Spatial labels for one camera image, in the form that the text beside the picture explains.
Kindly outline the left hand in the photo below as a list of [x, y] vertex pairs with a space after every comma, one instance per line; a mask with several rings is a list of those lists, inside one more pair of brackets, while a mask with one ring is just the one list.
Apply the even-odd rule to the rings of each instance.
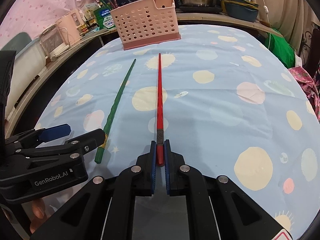
[[31, 209], [34, 214], [34, 218], [30, 224], [30, 231], [34, 233], [46, 220], [46, 207], [43, 199], [33, 200], [31, 203]]

